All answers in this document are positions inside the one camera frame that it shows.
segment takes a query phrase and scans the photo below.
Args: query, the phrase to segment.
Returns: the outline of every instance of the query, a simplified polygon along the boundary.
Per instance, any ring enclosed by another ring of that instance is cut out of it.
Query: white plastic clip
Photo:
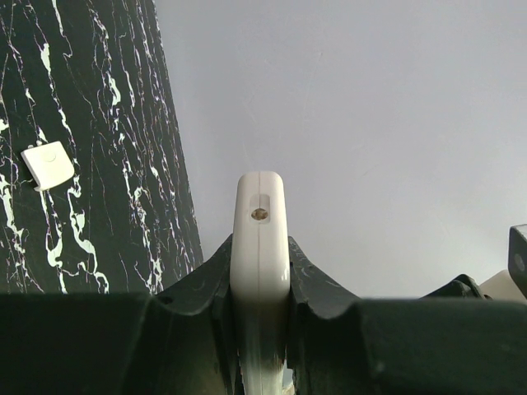
[[[247,395],[282,393],[289,271],[282,179],[273,172],[246,174],[236,197],[231,292]]]
[[[38,186],[35,191],[46,191],[68,181],[75,174],[72,162],[60,142],[30,147],[22,152],[22,158]]]

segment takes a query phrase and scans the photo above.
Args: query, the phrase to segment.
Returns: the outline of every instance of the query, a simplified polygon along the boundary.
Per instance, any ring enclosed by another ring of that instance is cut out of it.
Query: gray wall
[[[157,0],[205,258],[237,179],[359,295],[506,267],[527,221],[527,2]]]

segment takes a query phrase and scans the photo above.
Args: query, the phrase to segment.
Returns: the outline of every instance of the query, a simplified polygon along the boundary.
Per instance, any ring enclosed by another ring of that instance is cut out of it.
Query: black marble panel
[[[157,293],[202,263],[152,0],[0,2],[0,292]],[[75,168],[38,193],[21,158]]]

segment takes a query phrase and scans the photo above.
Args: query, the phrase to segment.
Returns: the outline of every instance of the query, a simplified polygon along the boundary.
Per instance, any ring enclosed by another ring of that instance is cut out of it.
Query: white plastic tab
[[[496,300],[508,300],[526,303],[520,288],[516,286],[508,270],[502,270],[479,286],[482,293]]]
[[[56,187],[75,174],[73,164],[60,142],[31,147],[22,152],[22,158],[38,184],[35,191]]]
[[[289,270],[282,179],[273,172],[246,174],[236,197],[231,292],[247,395],[282,393]]]

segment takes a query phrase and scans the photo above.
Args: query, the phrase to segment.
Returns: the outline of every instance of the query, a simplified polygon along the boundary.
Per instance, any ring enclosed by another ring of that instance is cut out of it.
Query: black plastic mount
[[[467,276],[422,300],[361,300],[292,238],[290,259],[296,394],[527,393],[524,304],[485,300]],[[155,297],[1,295],[0,393],[243,394],[230,260],[231,238]]]

